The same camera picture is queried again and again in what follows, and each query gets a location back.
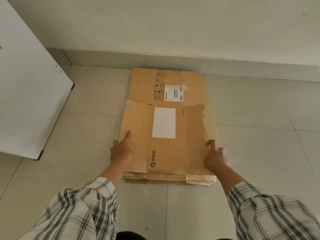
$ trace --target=plaid shirt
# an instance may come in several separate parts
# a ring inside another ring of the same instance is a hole
[[[229,191],[228,203],[238,239],[320,239],[316,214],[296,199],[241,182]],[[112,182],[98,177],[58,193],[21,239],[115,239],[117,213]]]

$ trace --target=white label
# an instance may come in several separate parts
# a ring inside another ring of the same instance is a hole
[[[175,108],[154,108],[152,137],[176,138]]]
[[[164,100],[183,102],[183,86],[165,85],[164,86]]]

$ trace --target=person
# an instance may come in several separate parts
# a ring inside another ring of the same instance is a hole
[[[22,240],[144,239],[132,232],[117,234],[116,192],[134,158],[131,132],[114,141],[110,165],[82,189],[58,193]],[[318,216],[299,200],[267,194],[237,174],[228,164],[224,148],[209,140],[203,163],[221,182],[234,215],[238,239],[320,239]]]

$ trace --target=cardboard box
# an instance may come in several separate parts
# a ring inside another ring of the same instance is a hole
[[[127,130],[135,153],[123,176],[128,182],[216,181],[203,165],[206,141],[216,139],[204,74],[135,68],[120,140]]]

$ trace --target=barcode label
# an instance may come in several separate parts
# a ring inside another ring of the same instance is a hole
[[[164,85],[164,101],[183,102],[183,86]]]

